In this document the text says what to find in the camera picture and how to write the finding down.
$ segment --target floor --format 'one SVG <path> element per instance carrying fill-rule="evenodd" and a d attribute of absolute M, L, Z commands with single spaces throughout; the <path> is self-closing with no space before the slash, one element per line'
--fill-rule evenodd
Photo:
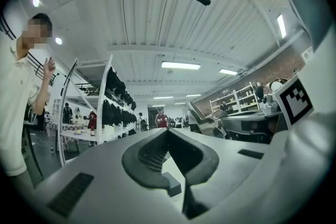
<path fill-rule="evenodd" d="M 59 154 L 55 153 L 55 149 L 53 152 L 50 150 L 50 146 L 55 147 L 55 137 L 53 136 L 48 137 L 46 132 L 31 131 L 31 139 L 36 158 L 44 174 L 44 179 L 48 178 L 51 174 L 53 174 L 55 171 L 57 171 L 62 167 L 59 159 Z M 76 151 L 75 143 L 69 142 L 68 145 L 69 145 L 68 151 L 74 151 L 74 152 L 72 153 L 64 151 L 66 160 L 78 156 L 78 153 L 75 152 Z M 89 148 L 89 142 L 78 141 L 78 148 L 80 153 L 84 152 Z M 30 174 L 30 178 L 32 179 L 34 187 L 36 188 L 38 184 L 40 184 L 43 181 L 43 179 L 41 180 L 41 175 L 38 172 L 38 169 L 31 155 L 28 140 L 26 145 L 26 151 L 28 157 L 26 158 L 25 162 L 27 165 L 28 172 Z"/>

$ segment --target ceiling light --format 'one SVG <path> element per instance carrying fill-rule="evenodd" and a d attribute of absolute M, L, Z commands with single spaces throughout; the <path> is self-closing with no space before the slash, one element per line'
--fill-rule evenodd
<path fill-rule="evenodd" d="M 226 70 L 226 69 L 221 69 L 221 70 L 219 71 L 219 73 L 228 74 L 228 75 L 237 75 L 237 72 L 235 72 L 235 71 L 230 71 L 230 70 Z"/>
<path fill-rule="evenodd" d="M 168 98 L 174 98 L 173 96 L 166 96 L 166 97 L 154 97 L 154 99 L 168 99 Z"/>
<path fill-rule="evenodd" d="M 34 7 L 38 7 L 40 4 L 40 0 L 33 0 Z"/>
<path fill-rule="evenodd" d="M 277 18 L 277 21 L 280 27 L 282 38 L 284 38 L 286 36 L 286 28 L 285 28 L 285 23 L 283 21 L 282 14 L 279 15 L 279 17 Z"/>
<path fill-rule="evenodd" d="M 161 67 L 198 70 L 201 67 L 201 65 L 194 65 L 191 63 L 180 63 L 180 62 L 162 62 Z"/>
<path fill-rule="evenodd" d="M 57 37 L 55 41 L 58 45 L 62 45 L 62 40 L 59 37 Z"/>

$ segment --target ceiling beam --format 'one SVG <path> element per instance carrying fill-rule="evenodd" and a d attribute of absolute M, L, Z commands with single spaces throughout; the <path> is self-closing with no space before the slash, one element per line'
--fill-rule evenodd
<path fill-rule="evenodd" d="M 177 54 L 190 57 L 199 57 L 224 64 L 226 67 L 235 67 L 237 69 L 246 69 L 242 65 L 230 61 L 224 57 L 207 54 L 205 52 L 193 51 L 188 49 L 176 49 L 176 47 L 154 46 L 154 45 L 111 45 L 109 51 L 126 51 L 126 52 L 151 52 L 153 54 Z"/>
<path fill-rule="evenodd" d="M 126 86 L 215 86 L 215 81 L 125 81 Z"/>
<path fill-rule="evenodd" d="M 265 20 L 266 25 L 268 26 L 269 30 L 272 32 L 275 42 L 277 43 L 278 48 L 280 48 L 280 41 L 279 41 L 279 35 L 277 34 L 277 31 L 274 27 L 274 25 L 271 22 L 271 19 L 269 18 L 266 10 L 262 6 L 261 2 L 259 0 L 250 0 L 252 4 L 257 8 L 259 13 L 261 14 L 262 18 Z"/>

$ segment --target person in red shirt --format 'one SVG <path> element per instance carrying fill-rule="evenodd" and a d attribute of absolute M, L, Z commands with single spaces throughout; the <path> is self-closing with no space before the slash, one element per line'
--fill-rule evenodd
<path fill-rule="evenodd" d="M 158 114 L 155 117 L 155 123 L 157 128 L 167 128 L 168 117 L 167 115 L 163 114 L 163 109 L 159 108 Z"/>

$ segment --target bag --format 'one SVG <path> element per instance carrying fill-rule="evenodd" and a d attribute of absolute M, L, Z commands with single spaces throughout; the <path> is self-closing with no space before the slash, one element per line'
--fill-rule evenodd
<path fill-rule="evenodd" d="M 63 120 L 66 122 L 70 122 L 70 108 L 69 107 L 65 107 L 64 111 L 63 111 Z"/>

